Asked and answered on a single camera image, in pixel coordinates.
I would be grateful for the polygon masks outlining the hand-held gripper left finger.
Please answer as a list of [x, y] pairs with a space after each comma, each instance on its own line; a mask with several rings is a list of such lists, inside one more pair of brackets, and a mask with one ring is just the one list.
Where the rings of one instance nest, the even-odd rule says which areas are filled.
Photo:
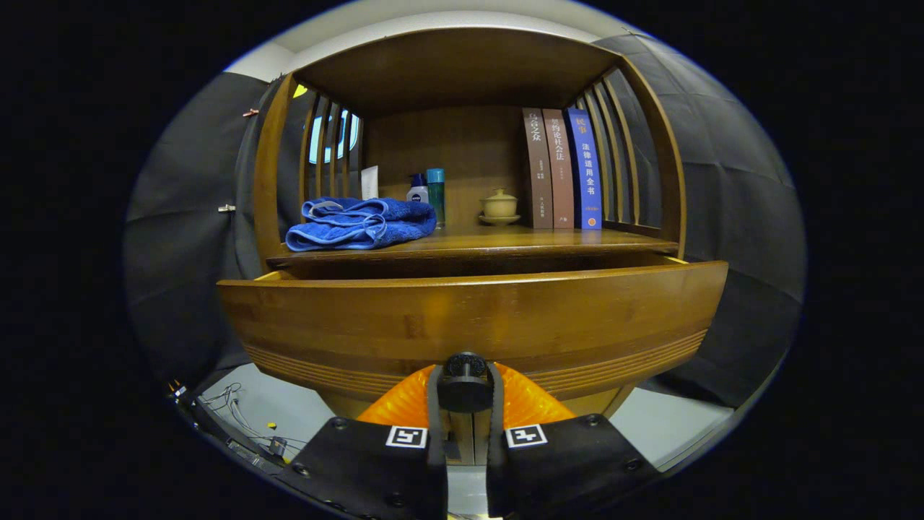
[[323, 519], [445, 519], [448, 464], [436, 397], [441, 365], [424, 385], [426, 427], [332, 417], [276, 483]]

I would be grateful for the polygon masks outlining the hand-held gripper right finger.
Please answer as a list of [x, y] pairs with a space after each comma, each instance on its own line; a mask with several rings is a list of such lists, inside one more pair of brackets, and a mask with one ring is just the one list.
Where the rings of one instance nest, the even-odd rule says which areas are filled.
[[505, 519], [609, 519], [659, 471], [611, 424], [575, 415], [527, 376], [488, 365], [489, 514]]

